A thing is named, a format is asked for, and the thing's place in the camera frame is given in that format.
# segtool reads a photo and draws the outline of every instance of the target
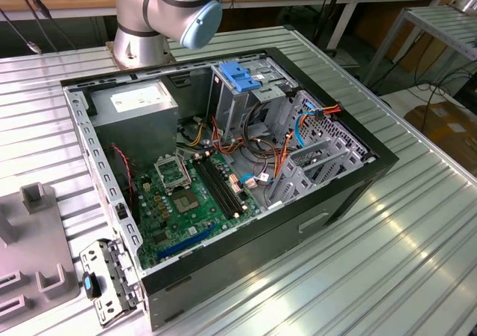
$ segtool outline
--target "cardboard box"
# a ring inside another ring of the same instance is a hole
[[[420,129],[426,106],[418,106],[404,117]],[[466,114],[446,101],[431,104],[423,129],[426,135],[445,153],[471,174],[477,176],[477,118]]]

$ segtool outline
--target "blue pcie slot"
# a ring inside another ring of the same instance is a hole
[[[182,249],[186,249],[187,247],[190,247],[191,245],[198,243],[199,241],[203,241],[206,239],[211,231],[217,226],[217,224],[214,224],[210,226],[209,228],[203,230],[202,232],[193,235],[191,238],[186,239],[185,241],[181,241],[180,243],[173,245],[172,247],[169,247],[163,251],[160,251],[157,253],[157,258],[165,258],[166,256],[171,256],[172,254],[177,253],[178,251]]]

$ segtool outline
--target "yellow wire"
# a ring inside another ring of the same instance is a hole
[[[203,128],[203,124],[200,124],[200,126],[199,126],[199,132],[198,132],[198,134],[197,134],[197,137],[195,138],[195,140],[194,140],[193,142],[191,142],[191,143],[189,144],[189,146],[193,147],[193,146],[195,146],[195,145],[197,145],[197,144],[199,143],[200,137],[202,136],[202,128]]]

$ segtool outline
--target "green motherboard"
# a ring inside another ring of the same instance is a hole
[[[216,152],[208,160],[232,191],[228,178],[232,171],[224,157]],[[164,252],[168,256],[176,255],[260,213],[254,199],[244,190],[239,194],[233,192],[243,208],[242,213],[238,218],[227,218],[200,178],[194,162],[190,159],[184,165],[190,176],[190,188],[178,188],[171,195],[165,192],[154,169],[134,178],[139,193],[138,228],[143,239],[138,256],[143,269],[159,264]],[[170,182],[169,177],[176,175],[177,167],[168,163],[160,172]]]

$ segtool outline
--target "aluminum extrusion table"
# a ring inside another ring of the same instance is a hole
[[[421,31],[431,34],[468,59],[477,60],[477,17],[466,16],[450,6],[405,8],[396,18],[388,35],[382,41],[373,60],[371,60],[370,68],[363,80],[365,85],[370,82],[382,58],[388,52],[406,21],[413,23],[416,28],[402,45],[394,61],[406,53]],[[451,56],[444,66],[450,66],[453,59],[455,59],[455,55]]]
[[[296,31],[217,34],[178,60],[276,46],[400,160],[336,224],[187,311],[161,335],[467,335],[477,323],[477,181]],[[72,258],[110,230],[58,80],[116,70],[105,48],[0,60],[0,194],[51,184]],[[135,311],[101,330],[84,289],[5,335],[149,335]]]

